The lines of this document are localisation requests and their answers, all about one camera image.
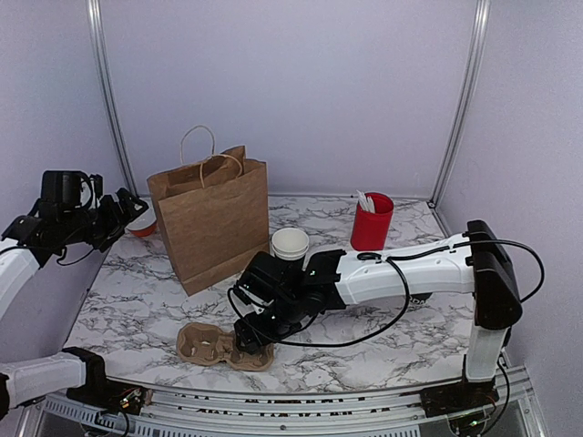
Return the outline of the brown cardboard cup carrier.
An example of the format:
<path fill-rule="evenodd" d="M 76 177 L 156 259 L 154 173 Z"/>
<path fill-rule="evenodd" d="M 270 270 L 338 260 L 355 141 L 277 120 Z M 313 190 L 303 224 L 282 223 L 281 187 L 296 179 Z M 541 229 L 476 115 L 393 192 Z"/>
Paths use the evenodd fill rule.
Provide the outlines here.
<path fill-rule="evenodd" d="M 205 367 L 223 362 L 236 371 L 266 371 L 274 361 L 272 345 L 260 348 L 258 354 L 249 354 L 237 348 L 233 332 L 198 322 L 179 330 L 176 348 L 182 361 Z"/>

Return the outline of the brown paper bag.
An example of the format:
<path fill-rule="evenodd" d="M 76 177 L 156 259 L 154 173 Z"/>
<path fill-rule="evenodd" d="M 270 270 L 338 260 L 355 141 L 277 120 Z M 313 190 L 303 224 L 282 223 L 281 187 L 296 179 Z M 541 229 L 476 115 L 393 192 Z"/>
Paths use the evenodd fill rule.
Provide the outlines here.
<path fill-rule="evenodd" d="M 192 296 L 269 249 L 268 172 L 243 145 L 147 180 L 174 273 Z"/>

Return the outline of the black paper coffee cup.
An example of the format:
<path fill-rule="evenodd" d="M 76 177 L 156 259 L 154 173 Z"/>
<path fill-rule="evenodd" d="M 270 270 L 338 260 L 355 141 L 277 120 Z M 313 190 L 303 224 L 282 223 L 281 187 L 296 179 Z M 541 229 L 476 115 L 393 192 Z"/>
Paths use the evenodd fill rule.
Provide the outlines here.
<path fill-rule="evenodd" d="M 432 293 L 412 295 L 409 299 L 409 307 L 411 309 L 421 308 L 433 296 Z"/>

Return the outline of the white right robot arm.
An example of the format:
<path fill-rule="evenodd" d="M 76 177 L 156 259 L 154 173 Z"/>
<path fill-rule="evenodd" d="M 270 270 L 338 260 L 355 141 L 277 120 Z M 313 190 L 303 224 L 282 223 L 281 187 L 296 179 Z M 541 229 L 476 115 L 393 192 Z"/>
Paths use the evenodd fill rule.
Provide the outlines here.
<path fill-rule="evenodd" d="M 523 315 L 507 242 L 497 239 L 483 220 L 448 239 L 393 250 L 325 250 L 305 267 L 266 252 L 253 257 L 231 294 L 245 304 L 265 303 L 234 324 L 239 350 L 256 354 L 284 343 L 305 318 L 397 296 L 452 292 L 474 298 L 474 322 L 464 375 L 451 399 L 469 408 L 486 394 L 510 328 Z"/>

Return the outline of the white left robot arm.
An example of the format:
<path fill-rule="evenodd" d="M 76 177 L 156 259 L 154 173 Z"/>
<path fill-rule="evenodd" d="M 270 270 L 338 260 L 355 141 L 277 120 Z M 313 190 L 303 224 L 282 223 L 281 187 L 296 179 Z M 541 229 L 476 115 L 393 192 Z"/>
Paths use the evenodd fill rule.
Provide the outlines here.
<path fill-rule="evenodd" d="M 81 199 L 80 187 L 45 188 L 1 236 L 1 413 L 55 391 L 110 412 L 127 385 L 110 380 L 101 356 L 66 347 L 100 255 L 148 204 L 121 188 Z"/>

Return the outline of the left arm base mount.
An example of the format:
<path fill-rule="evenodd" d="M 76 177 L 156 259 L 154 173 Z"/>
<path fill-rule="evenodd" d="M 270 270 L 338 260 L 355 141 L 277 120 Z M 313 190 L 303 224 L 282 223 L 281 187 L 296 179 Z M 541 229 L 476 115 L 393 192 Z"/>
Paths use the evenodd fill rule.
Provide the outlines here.
<path fill-rule="evenodd" d="M 139 385 L 109 379 L 86 382 L 78 388 L 66 390 L 68 399 L 101 408 L 106 412 L 125 412 L 138 415 L 145 403 L 148 390 Z"/>

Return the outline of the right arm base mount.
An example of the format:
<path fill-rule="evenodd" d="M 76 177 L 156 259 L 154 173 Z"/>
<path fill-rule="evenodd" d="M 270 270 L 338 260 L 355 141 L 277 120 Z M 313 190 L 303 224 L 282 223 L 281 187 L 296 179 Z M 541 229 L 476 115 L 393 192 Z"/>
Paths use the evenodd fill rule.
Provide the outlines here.
<path fill-rule="evenodd" d="M 495 404 L 499 400 L 499 394 L 493 381 L 468 382 L 462 380 L 422 389 L 419 395 L 427 418 L 463 412 Z"/>

